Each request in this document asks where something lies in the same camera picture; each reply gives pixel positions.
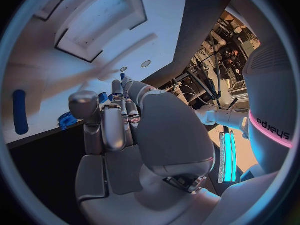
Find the pink led strip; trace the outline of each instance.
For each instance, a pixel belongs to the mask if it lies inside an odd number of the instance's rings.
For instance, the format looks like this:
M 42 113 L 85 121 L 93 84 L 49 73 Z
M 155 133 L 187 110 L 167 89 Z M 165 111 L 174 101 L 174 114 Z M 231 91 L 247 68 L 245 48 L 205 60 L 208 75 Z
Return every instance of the pink led strip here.
M 273 133 L 271 132 L 268 132 L 266 130 L 264 130 L 262 127 L 260 127 L 256 121 L 256 119 L 253 117 L 251 111 L 249 110 L 249 119 L 251 121 L 251 123 L 253 124 L 254 127 L 256 127 L 262 134 L 264 134 L 265 136 L 267 136 L 269 139 L 272 139 L 273 141 L 275 141 L 276 143 L 278 144 L 281 144 L 287 148 L 292 148 L 293 145 L 291 142 L 288 142 L 288 141 L 284 141 L 284 140 L 281 140 L 277 137 L 274 137 Z

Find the blue led light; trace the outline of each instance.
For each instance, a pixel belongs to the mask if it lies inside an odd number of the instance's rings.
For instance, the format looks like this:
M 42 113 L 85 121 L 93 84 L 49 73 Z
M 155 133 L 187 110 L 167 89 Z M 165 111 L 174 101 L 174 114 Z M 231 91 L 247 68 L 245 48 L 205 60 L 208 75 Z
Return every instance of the blue led light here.
M 232 144 L 232 181 L 235 182 L 237 179 L 237 149 L 236 149 L 236 140 L 234 132 L 231 131 L 230 133 L 231 137 L 231 144 Z
M 230 139 L 230 134 L 225 133 L 225 176 L 224 182 L 231 182 L 232 180 L 232 170 L 233 170 L 233 155 L 232 155 L 232 144 Z

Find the metal pipe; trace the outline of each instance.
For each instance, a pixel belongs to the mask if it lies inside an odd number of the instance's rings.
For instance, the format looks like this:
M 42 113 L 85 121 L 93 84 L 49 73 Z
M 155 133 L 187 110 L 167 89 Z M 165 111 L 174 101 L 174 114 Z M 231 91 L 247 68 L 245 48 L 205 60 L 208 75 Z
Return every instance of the metal pipe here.
M 217 93 L 220 97 L 221 96 L 221 75 L 220 75 L 220 66 L 219 66 L 219 62 L 218 62 L 218 54 L 216 51 L 216 46 L 214 43 L 214 38 L 213 38 L 212 33 L 209 33 L 209 37 L 211 40 L 211 45 L 213 48 L 213 54 L 214 54 L 214 60 L 215 60 L 216 75 L 217 75 Z
M 209 88 L 195 75 L 192 71 L 189 69 L 186 71 L 199 85 L 211 96 L 211 98 L 214 100 L 215 96 L 212 94 L 212 92 L 209 90 Z

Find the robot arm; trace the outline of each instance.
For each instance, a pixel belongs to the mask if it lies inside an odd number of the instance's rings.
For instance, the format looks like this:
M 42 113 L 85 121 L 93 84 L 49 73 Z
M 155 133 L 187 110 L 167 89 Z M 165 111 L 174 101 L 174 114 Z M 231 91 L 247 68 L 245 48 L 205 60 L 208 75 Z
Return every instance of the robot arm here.
M 215 106 L 207 105 L 195 110 L 196 115 L 204 125 L 212 126 L 220 124 L 243 132 L 243 137 L 248 135 L 248 112 L 236 112 L 234 110 L 221 110 Z

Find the vent grille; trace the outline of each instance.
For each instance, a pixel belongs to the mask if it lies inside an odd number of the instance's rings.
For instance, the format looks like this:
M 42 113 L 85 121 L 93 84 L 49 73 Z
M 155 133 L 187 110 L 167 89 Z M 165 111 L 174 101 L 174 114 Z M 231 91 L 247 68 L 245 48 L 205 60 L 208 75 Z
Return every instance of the vent grille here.
M 278 66 L 286 67 L 287 64 L 289 64 L 289 58 L 286 51 L 283 47 L 276 45 L 268 47 L 267 49 L 262 49 L 257 53 L 252 61 L 251 69 L 261 70 Z

